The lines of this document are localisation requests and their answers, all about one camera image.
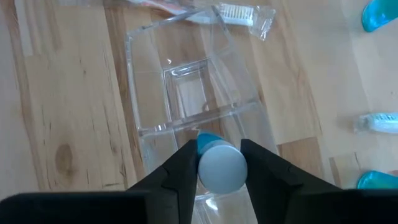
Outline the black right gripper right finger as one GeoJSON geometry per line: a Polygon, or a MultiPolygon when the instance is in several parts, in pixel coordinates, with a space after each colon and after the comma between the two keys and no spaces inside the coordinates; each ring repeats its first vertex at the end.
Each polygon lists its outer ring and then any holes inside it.
{"type": "Polygon", "coordinates": [[[258,224],[398,224],[398,190],[343,190],[242,139],[258,224]]]}

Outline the orange toothbrush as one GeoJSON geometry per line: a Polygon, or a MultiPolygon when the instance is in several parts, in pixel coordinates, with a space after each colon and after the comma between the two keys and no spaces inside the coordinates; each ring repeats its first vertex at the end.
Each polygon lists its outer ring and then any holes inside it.
{"type": "MultiPolygon", "coordinates": [[[[153,7],[175,16],[206,7],[205,0],[126,0],[131,4],[144,7],[153,7]]],[[[269,6],[252,6],[231,4],[226,2],[214,3],[224,23],[246,26],[251,35],[265,40],[270,31],[276,10],[269,6]]]]}

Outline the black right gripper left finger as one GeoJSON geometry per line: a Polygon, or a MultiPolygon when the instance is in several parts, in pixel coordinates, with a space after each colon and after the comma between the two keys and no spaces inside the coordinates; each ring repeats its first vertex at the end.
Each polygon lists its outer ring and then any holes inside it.
{"type": "Polygon", "coordinates": [[[190,224],[197,187],[197,142],[123,191],[36,192],[0,201],[0,224],[190,224]]]}

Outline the clear acrylic organizer box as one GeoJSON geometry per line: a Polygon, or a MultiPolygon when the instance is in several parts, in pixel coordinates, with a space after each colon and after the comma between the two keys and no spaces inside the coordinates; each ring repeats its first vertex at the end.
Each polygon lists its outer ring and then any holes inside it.
{"type": "MultiPolygon", "coordinates": [[[[200,131],[276,152],[266,107],[214,6],[127,33],[132,109],[145,177],[200,131]]],[[[190,224],[258,224],[247,188],[220,195],[197,177],[190,224]]]]}

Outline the blue toothbrush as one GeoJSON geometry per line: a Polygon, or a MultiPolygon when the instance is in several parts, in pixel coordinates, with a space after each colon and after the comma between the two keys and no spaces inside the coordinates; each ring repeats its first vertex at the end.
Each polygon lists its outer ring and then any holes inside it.
{"type": "Polygon", "coordinates": [[[375,131],[398,134],[398,113],[371,113],[359,116],[354,121],[354,131],[375,131]]]}

